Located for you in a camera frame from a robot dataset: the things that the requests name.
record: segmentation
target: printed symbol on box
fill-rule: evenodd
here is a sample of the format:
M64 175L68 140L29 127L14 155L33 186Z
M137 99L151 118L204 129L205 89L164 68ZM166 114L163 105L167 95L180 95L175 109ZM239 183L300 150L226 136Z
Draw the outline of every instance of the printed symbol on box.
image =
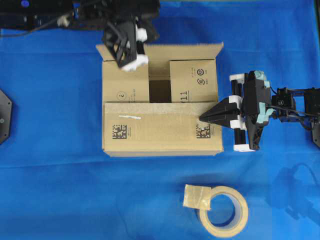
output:
M200 68L200 69L198 69L198 70L196 71L196 73L197 73L199 76L202 76L203 74L205 74L205 71L204 71L202 68Z
M116 98L120 101L124 101L127 99L127 93L125 93L124 91L120 91L116 94Z
M199 124L196 125L196 138L197 139L209 139L211 138L210 125L205 127L199 127Z
M206 81L203 78L198 78L198 84L199 85L205 85Z
M113 125L112 139L127 139L128 126L127 125Z

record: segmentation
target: torn tape piece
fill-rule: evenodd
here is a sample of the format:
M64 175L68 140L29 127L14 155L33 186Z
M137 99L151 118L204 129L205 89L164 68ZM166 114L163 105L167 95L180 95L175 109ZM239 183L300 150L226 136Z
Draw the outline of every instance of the torn tape piece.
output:
M192 209L210 210L211 187L185 185L183 206Z

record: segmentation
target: white marking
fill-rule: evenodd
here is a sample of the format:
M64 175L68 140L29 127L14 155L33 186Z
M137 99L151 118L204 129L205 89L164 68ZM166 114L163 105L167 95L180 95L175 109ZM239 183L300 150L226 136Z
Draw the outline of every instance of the white marking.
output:
M140 116L119 115L119 118L141 120Z

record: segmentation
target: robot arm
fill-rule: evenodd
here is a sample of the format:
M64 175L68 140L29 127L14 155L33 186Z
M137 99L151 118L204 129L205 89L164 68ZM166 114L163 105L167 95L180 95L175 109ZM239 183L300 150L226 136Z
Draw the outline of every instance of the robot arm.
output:
M312 140L320 147L320 88L282 88L271 97L270 82L263 71L231 75L230 81L232 95L202 114L199 120L234 129L235 151L259 150L270 117L281 122L301 123L306 130L312 131ZM296 110L294 97L302 96L305 112Z
M101 30L102 41L118 67L134 71L148 63L143 43L159 37L151 23L159 8L159 0L1 1L0 28L26 32L0 35L0 38L52 28Z

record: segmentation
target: masking tape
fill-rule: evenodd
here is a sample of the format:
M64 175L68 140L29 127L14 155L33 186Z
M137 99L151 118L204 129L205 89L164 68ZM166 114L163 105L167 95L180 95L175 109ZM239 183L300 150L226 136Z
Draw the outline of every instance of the masking tape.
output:
M234 218L226 226L214 226L208 218L210 201L218 195L225 195L234 205ZM198 209L204 228L218 238L230 238L240 233L247 224L249 209L245 198L235 189L227 186L207 187L185 185L183 206Z

